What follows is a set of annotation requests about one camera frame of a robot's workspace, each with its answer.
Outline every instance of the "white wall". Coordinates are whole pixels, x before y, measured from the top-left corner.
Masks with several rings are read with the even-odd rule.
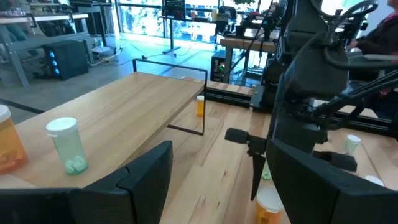
[[[361,32],[361,36],[374,30],[377,25],[392,12],[392,8],[387,5],[387,0],[379,0],[379,7],[368,15],[369,25],[365,31]]]

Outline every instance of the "pill bottle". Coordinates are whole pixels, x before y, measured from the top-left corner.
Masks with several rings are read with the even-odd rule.
[[[275,186],[265,185],[257,191],[256,224],[279,224],[283,210]]]
[[[205,113],[205,97],[197,96],[197,116],[203,116]]]
[[[49,122],[45,128],[55,144],[65,172],[68,175],[79,175],[84,172],[88,164],[77,120],[75,118],[58,118]]]
[[[0,174],[6,174],[27,162],[24,147],[19,139],[11,112],[0,105]]]

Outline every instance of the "computer tower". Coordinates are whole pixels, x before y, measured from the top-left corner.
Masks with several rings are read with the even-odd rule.
[[[82,42],[67,40],[43,48],[51,77],[67,80],[88,73],[87,56]]]
[[[211,81],[221,82],[225,72],[225,55],[225,50],[220,50],[211,57]]]

